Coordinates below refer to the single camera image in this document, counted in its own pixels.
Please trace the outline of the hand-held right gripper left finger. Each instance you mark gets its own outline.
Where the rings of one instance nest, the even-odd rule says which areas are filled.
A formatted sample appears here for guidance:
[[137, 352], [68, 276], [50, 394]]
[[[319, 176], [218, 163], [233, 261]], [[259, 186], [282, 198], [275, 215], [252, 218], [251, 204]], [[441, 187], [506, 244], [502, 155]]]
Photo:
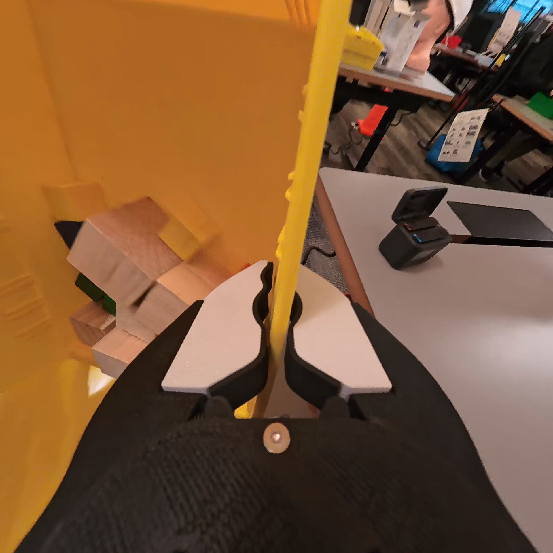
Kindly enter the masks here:
[[206, 296], [163, 381], [164, 391], [224, 397], [236, 409], [268, 378], [265, 320], [273, 263], [261, 260]]

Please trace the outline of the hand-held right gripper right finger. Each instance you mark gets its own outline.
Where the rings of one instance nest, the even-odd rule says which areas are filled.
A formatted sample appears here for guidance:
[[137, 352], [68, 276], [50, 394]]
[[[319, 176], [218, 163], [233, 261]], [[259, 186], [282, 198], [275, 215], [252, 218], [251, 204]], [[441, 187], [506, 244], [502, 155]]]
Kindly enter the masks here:
[[284, 371], [289, 388], [318, 409], [331, 397], [392, 388], [353, 304], [307, 267], [299, 268]]

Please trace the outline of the pile of wooden cubes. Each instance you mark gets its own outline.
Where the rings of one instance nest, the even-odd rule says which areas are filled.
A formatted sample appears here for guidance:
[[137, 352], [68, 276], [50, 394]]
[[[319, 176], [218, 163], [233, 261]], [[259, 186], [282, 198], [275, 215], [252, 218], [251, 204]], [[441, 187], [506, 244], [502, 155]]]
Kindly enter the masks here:
[[200, 207], [151, 197], [107, 209], [96, 183], [43, 187], [75, 284], [92, 300], [70, 321], [99, 369], [119, 377], [195, 301], [245, 266]]

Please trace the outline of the yellow plastic box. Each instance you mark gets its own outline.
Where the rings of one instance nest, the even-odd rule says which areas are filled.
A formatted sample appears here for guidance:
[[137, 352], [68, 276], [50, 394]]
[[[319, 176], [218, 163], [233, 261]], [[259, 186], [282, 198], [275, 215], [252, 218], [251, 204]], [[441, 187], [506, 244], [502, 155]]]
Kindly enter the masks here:
[[54, 224], [150, 197], [218, 231], [230, 273], [280, 261], [306, 104], [351, 1], [1, 1], [1, 552], [40, 517], [110, 388]]

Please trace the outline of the white carton box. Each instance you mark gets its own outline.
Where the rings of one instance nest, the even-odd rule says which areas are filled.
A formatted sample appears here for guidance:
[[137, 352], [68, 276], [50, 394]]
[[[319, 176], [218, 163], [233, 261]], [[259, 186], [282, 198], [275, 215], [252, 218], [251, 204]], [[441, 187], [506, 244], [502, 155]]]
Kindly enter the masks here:
[[383, 44], [381, 66], [391, 73], [401, 73], [430, 17], [422, 10], [413, 11], [405, 1], [392, 1], [380, 30]]

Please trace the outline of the black battery charging case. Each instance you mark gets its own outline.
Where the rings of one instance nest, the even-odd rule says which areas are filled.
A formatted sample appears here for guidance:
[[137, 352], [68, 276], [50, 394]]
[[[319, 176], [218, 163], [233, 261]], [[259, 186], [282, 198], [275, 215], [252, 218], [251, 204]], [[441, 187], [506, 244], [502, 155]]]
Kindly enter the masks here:
[[431, 186], [404, 192], [391, 216], [394, 227], [378, 246], [393, 269], [417, 266], [452, 242], [449, 232], [432, 216], [447, 191], [446, 186]]

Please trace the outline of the black flat pad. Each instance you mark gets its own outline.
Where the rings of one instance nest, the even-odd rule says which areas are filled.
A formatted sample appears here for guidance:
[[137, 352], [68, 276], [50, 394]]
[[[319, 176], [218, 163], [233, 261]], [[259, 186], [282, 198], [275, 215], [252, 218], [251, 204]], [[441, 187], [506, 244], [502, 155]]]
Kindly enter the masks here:
[[467, 245], [552, 248], [552, 230], [529, 210], [448, 201], [466, 231], [451, 233]]

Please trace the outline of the blue storage bin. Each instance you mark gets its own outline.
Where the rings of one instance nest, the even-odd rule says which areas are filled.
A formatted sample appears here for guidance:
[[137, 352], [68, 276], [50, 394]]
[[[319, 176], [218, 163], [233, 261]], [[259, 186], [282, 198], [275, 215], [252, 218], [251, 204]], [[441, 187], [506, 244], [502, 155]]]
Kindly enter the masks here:
[[425, 157], [425, 163], [435, 168], [437, 171], [448, 175], [460, 175], [466, 171], [471, 164], [477, 159], [477, 157], [484, 150], [483, 144], [480, 139], [477, 139], [474, 146], [474, 151], [469, 162], [440, 162], [438, 160], [440, 151], [446, 140], [446, 134], [441, 134], [437, 137], [432, 148], [429, 150]]

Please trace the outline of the printed paper sheet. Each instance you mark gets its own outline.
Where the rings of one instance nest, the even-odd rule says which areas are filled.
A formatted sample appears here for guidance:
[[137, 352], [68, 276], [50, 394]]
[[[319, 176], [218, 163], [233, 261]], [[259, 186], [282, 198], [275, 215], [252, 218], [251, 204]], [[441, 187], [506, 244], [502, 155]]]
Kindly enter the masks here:
[[469, 162], [489, 108], [458, 113], [447, 132], [438, 162]]

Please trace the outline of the grey table with black legs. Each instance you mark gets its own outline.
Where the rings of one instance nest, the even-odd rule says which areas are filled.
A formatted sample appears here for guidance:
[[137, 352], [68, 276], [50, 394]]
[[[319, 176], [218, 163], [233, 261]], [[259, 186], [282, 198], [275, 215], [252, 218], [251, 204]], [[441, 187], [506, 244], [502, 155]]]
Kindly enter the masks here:
[[338, 68], [335, 93], [342, 99], [387, 107], [357, 163], [353, 164], [343, 155], [346, 167], [360, 172], [366, 169], [399, 111], [416, 113], [429, 100], [450, 103], [455, 96], [428, 72], [410, 68], [400, 73], [376, 68], [366, 70], [344, 62]]

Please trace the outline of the wooden edged table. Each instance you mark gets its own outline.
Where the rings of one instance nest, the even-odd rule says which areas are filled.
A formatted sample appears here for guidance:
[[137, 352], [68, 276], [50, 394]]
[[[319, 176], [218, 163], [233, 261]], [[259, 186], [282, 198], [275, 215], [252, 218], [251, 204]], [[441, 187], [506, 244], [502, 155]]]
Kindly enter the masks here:
[[528, 104], [519, 100], [495, 94], [492, 101], [502, 107], [503, 110], [513, 115], [523, 125], [552, 144], [552, 119], [534, 111]]

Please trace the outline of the black tripod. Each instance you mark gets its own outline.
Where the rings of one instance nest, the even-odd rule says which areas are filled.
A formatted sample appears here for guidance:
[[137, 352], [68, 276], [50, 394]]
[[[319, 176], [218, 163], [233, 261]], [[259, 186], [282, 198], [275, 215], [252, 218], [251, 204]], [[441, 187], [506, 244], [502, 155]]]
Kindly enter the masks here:
[[539, 20], [542, 19], [544, 7], [537, 10], [529, 22], [510, 38], [499, 54], [492, 59], [490, 65], [480, 73], [472, 88], [465, 87], [459, 100], [436, 132], [426, 141], [417, 142], [419, 148], [429, 151], [446, 125], [460, 112], [470, 108], [482, 108], [491, 100], [492, 96], [506, 84], [508, 78], [527, 56], [531, 46], [538, 41]]

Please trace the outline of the green storage bin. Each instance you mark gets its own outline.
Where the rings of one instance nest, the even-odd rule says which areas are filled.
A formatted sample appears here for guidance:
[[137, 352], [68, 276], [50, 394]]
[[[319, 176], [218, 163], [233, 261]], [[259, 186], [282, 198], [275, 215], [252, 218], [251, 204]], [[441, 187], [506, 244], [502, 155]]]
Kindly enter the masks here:
[[529, 99], [527, 107], [540, 114], [542, 117], [552, 120], [552, 95], [541, 91]]

